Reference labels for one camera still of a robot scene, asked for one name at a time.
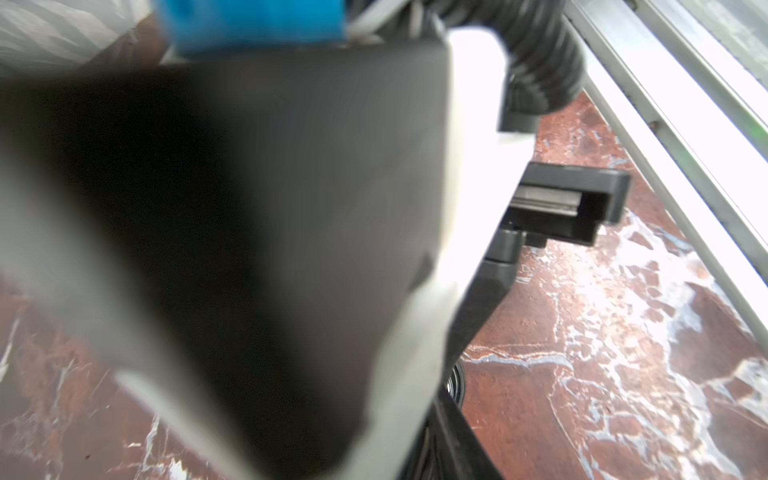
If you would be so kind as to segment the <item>black stapler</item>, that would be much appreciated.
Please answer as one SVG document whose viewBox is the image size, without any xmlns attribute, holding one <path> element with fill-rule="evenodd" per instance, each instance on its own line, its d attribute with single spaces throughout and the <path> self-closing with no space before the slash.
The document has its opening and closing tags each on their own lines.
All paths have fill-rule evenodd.
<svg viewBox="0 0 768 480">
<path fill-rule="evenodd" d="M 546 240 L 592 246 L 602 226 L 622 221 L 631 187 L 627 171 L 530 163 L 501 225 Z"/>
</svg>

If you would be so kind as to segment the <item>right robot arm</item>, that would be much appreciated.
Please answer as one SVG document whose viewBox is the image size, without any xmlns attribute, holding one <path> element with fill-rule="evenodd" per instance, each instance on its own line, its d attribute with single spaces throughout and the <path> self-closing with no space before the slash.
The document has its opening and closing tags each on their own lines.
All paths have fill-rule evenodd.
<svg viewBox="0 0 768 480">
<path fill-rule="evenodd" d="M 509 58 L 501 133 L 537 134 L 541 119 L 571 104 L 582 89 L 584 56 L 563 19 L 561 1 L 428 1 L 446 27 L 487 27 Z M 529 235 L 502 219 L 450 327 L 445 387 L 435 395 L 403 479 L 498 479 L 501 474 L 464 411 L 469 391 L 463 355 L 513 286 Z"/>
</svg>

